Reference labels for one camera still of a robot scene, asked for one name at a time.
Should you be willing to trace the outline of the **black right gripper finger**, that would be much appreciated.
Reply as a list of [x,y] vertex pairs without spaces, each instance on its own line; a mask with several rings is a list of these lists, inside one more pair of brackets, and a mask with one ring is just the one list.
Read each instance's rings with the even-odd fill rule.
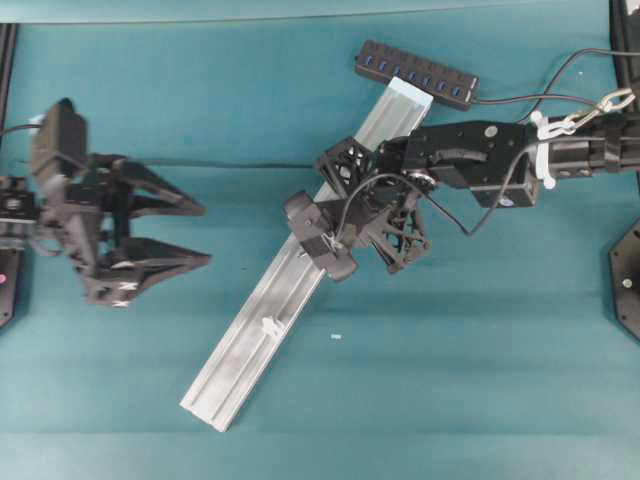
[[365,180],[378,174],[377,153],[353,137],[325,150],[314,167],[329,185],[332,199],[346,199]]
[[410,198],[382,209],[369,224],[369,241],[390,274],[398,273],[431,249],[425,223]]

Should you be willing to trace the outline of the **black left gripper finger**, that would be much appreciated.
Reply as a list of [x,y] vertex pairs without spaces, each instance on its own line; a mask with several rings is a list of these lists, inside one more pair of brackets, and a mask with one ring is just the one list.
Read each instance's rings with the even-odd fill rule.
[[118,212],[128,218],[146,215],[203,216],[206,208],[147,166],[119,158],[110,165]]
[[92,303],[130,305],[145,290],[208,265],[212,256],[144,237],[125,238],[99,258],[92,272]]

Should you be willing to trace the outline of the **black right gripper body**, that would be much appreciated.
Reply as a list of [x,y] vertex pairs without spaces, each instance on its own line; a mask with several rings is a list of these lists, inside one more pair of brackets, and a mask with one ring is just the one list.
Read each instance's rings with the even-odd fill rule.
[[[421,196],[426,195],[427,202],[432,202],[431,192],[434,190],[434,183],[410,178],[407,173],[403,172],[403,162],[408,142],[408,135],[381,142],[371,152],[369,173],[371,175],[395,174],[402,176],[421,191]],[[377,180],[369,187],[369,206],[374,210],[382,210],[392,203],[403,206],[406,202],[406,197],[411,192],[411,188],[400,180],[385,177]]]

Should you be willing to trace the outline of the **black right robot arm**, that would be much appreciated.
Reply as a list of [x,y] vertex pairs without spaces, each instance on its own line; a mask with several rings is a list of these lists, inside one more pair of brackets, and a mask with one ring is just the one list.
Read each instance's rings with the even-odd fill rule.
[[563,117],[533,110],[527,122],[420,127],[374,148],[348,138],[316,163],[337,198],[313,207],[305,252],[335,281],[356,270],[359,247],[373,247],[395,273],[430,249],[418,202],[431,202],[440,186],[468,190],[484,208],[461,229],[470,237],[498,208],[533,206],[540,186],[637,171],[639,115],[627,108],[638,98],[638,88],[622,88]]

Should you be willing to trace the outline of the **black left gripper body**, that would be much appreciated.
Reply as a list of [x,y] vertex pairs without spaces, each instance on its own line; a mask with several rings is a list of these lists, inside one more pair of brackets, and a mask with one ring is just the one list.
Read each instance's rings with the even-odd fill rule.
[[36,154],[34,180],[43,196],[40,225],[59,242],[96,305],[130,303],[128,158]]

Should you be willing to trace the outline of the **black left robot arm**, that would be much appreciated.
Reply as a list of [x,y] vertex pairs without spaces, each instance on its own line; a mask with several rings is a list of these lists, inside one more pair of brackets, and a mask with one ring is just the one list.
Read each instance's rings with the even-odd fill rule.
[[[92,154],[87,168],[62,161],[49,181],[1,180],[1,248],[64,254],[88,303],[126,308],[139,294],[206,266],[210,255],[145,237],[130,224],[146,215],[202,216],[203,205],[147,166],[120,155]],[[56,251],[44,246],[55,240]]]

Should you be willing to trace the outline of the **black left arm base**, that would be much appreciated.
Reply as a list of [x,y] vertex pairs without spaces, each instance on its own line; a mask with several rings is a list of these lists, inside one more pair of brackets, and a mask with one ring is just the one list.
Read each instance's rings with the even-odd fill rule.
[[1,328],[7,327],[15,314],[23,260],[23,250],[1,250]]

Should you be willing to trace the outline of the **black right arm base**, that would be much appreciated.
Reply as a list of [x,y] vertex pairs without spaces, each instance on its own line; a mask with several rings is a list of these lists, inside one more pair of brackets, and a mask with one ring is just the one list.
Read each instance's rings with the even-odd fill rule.
[[639,221],[608,252],[616,319],[639,339]]

